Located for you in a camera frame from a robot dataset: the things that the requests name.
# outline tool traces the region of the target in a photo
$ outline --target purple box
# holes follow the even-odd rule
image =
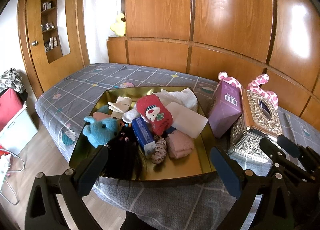
[[[213,135],[220,138],[239,118],[241,92],[225,81],[221,81],[213,94],[213,103],[208,113],[208,121]]]

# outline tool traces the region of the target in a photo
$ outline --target red bag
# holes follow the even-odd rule
[[[0,131],[12,117],[23,107],[18,94],[12,88],[0,97]]]

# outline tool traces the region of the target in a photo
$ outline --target bottle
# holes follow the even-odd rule
[[[53,37],[50,38],[50,49],[53,49]]]
[[[53,38],[53,46],[54,46],[54,47],[57,47],[57,46],[58,46],[58,41],[57,41],[57,38],[56,38],[56,37]]]

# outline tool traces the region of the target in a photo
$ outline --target blue box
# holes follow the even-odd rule
[[[145,156],[150,158],[155,151],[156,142],[153,139],[146,122],[142,119],[142,117],[135,118],[132,120],[132,128],[142,150],[144,151]]]

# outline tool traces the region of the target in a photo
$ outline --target curved wooden shelf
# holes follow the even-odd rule
[[[125,41],[126,39],[126,36],[118,36],[116,34],[108,36],[108,41]]]
[[[55,28],[51,28],[51,29],[49,29],[49,30],[44,30],[44,31],[42,31],[42,33],[46,33],[46,32],[48,32],[48,31],[52,31],[52,30],[55,30],[56,29],[56,27]]]
[[[44,14],[44,13],[48,13],[48,12],[51,12],[52,10],[56,9],[56,7],[51,7],[50,9],[47,9],[47,10],[44,10],[44,11],[41,11],[41,14]]]

